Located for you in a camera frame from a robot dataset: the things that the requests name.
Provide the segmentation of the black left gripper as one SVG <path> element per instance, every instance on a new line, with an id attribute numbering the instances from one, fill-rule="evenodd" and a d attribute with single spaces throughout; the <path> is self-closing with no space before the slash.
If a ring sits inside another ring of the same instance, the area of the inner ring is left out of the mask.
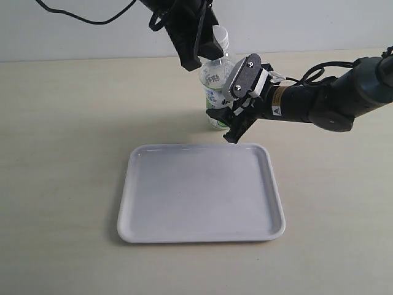
<path id="1" fill-rule="evenodd" d="M 181 66 L 191 72 L 201 67 L 198 57 L 208 60 L 222 58 L 213 26 L 217 19 L 212 1 L 152 1 L 150 29 L 167 32 Z"/>

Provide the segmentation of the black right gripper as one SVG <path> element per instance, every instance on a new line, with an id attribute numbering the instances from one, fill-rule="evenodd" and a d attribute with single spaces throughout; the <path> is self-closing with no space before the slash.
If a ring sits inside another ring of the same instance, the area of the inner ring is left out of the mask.
<path id="1" fill-rule="evenodd" d="M 229 131 L 223 135 L 223 138 L 228 143 L 237 144 L 240 138 L 255 123 L 257 120 L 255 118 L 239 118 L 241 116 L 251 116 L 250 114 L 256 113 L 257 108 L 266 102 L 266 96 L 270 88 L 275 85 L 273 67 L 269 63 L 262 63 L 262 67 L 268 71 L 268 78 L 258 97 L 247 97 L 242 100 L 232 101 L 232 105 L 226 108 L 211 108 L 206 110 L 206 114 L 213 127 L 229 127 L 231 122 L 233 122 Z"/>

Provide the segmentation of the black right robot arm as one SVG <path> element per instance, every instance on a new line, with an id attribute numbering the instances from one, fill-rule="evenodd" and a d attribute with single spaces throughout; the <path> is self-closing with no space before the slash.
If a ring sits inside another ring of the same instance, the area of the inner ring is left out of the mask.
<path id="1" fill-rule="evenodd" d="M 348 132 L 354 120 L 392 103 L 392 47 L 380 57 L 328 61 L 313 66 L 292 85 L 256 53 L 237 62 L 222 92 L 229 102 L 207 115 L 225 124 L 224 138 L 237 143 L 258 119 L 314 124 Z"/>

